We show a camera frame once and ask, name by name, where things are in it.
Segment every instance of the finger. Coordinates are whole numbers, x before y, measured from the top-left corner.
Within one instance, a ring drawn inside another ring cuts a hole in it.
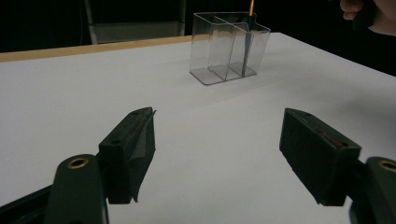
[[[347,21],[352,21],[357,15],[357,12],[344,12],[344,19]]]
[[[345,12],[358,12],[363,8],[361,0],[341,0],[340,8]]]

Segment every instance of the clear plastic container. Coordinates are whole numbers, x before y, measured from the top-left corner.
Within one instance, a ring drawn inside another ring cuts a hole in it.
[[[256,14],[194,13],[190,73],[204,85],[257,75],[270,33]]]

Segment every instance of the hand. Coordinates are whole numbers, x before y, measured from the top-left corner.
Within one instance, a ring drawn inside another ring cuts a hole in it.
[[[377,9],[373,26],[369,29],[382,35],[396,36],[396,0],[374,1]],[[341,0],[340,7],[344,11],[344,19],[351,21],[358,15],[364,4],[361,0]]]

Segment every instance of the white table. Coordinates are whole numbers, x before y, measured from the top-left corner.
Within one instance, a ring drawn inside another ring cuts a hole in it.
[[[317,205],[279,151],[283,112],[322,119],[362,161],[395,160],[396,78],[274,33],[257,76],[205,87],[190,46],[0,63],[0,205],[152,106],[157,151],[139,203],[110,205],[110,223],[349,223],[350,200]]]

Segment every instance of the transparent divider box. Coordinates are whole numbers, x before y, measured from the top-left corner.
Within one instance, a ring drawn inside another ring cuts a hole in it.
[[[256,14],[194,13],[190,73],[204,85],[257,75],[270,33]]]

